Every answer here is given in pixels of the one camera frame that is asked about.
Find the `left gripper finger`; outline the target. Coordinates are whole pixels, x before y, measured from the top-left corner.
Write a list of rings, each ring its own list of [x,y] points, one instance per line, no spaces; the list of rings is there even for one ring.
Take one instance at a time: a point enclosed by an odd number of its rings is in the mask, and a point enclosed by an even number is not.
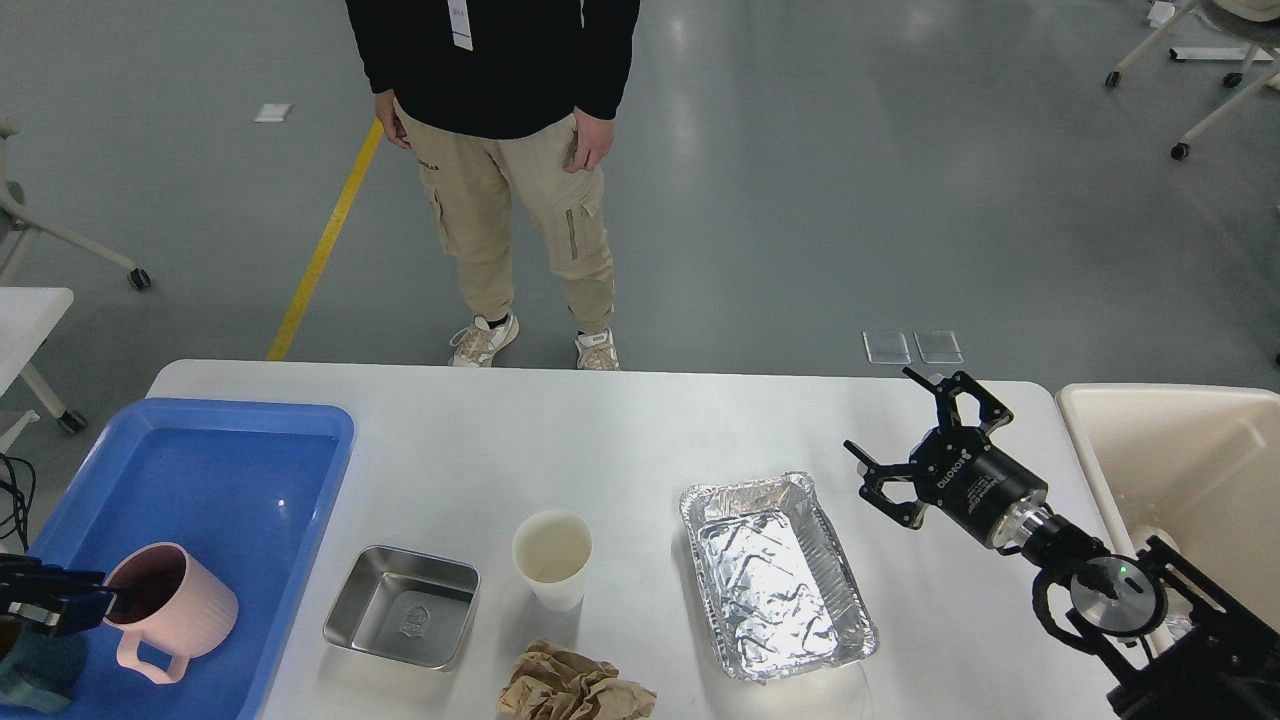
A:
[[[50,638],[99,626],[118,605],[101,571],[76,571],[23,555],[1,556],[1,614]]]

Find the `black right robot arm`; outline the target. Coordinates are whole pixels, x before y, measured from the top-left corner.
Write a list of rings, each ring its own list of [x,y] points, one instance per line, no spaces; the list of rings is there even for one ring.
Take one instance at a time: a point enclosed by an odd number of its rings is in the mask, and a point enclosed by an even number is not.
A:
[[[1097,657],[1120,719],[1275,719],[1277,633],[1169,542],[1115,553],[1048,505],[1047,483],[997,447],[1012,411],[965,372],[904,374],[934,400],[937,423],[905,462],[851,441],[859,495],[916,529],[937,507],[983,547],[1038,570],[1032,607],[1044,632]]]

